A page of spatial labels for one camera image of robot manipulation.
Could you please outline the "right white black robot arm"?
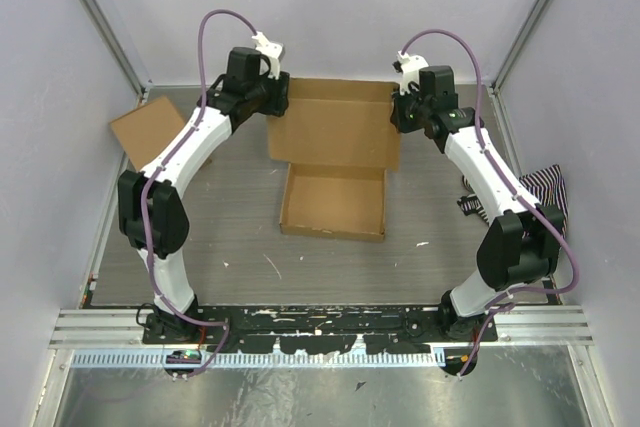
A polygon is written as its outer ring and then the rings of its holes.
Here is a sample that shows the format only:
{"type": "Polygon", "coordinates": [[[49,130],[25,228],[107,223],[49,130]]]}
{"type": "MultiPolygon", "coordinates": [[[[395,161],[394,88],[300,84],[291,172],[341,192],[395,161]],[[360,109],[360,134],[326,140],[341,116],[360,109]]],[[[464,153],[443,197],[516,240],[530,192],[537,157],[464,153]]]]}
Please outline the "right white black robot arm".
{"type": "Polygon", "coordinates": [[[443,294],[437,310],[438,329],[458,342],[484,320],[493,299],[555,272],[560,245],[551,231],[563,226],[564,215],[526,190],[476,110],[460,107],[451,67],[411,56],[394,68],[401,80],[392,93],[391,123],[400,133],[421,130],[433,140],[469,182],[488,220],[475,271],[443,294]]]}

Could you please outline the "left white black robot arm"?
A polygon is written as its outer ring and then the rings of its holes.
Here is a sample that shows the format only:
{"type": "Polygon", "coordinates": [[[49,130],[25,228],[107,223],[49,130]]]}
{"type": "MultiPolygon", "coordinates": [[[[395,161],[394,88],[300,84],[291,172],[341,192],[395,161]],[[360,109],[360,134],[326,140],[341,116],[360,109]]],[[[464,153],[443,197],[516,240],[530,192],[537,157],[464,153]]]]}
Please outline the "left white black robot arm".
{"type": "Polygon", "coordinates": [[[117,184],[119,230],[143,260],[154,293],[146,329],[181,344],[212,327],[198,312],[183,247],[190,222],[183,196],[205,160],[254,114],[281,117],[290,76],[281,68],[283,45],[266,41],[235,47],[227,67],[205,86],[186,125],[140,171],[117,184]]]}

